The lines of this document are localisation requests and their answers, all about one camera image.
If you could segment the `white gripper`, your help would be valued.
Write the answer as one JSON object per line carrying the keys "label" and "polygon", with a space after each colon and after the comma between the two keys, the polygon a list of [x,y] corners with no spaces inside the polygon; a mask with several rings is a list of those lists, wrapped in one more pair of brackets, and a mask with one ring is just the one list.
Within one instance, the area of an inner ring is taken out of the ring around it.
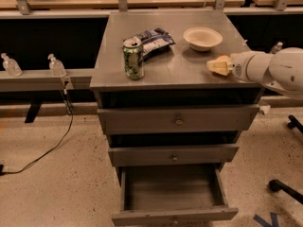
{"label": "white gripper", "polygon": [[232,70],[233,76],[242,81],[265,83],[268,76],[269,56],[264,52],[248,51],[232,56],[220,56],[208,61],[206,67],[209,71],[222,76],[228,76]]}

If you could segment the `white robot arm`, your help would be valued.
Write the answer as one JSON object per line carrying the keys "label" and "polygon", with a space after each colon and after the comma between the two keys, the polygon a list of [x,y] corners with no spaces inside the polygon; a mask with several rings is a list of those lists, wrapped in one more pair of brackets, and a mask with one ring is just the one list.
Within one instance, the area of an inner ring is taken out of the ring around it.
{"label": "white robot arm", "polygon": [[275,54],[260,51],[233,53],[206,63],[213,73],[255,82],[292,99],[303,99],[303,50],[290,47]]}

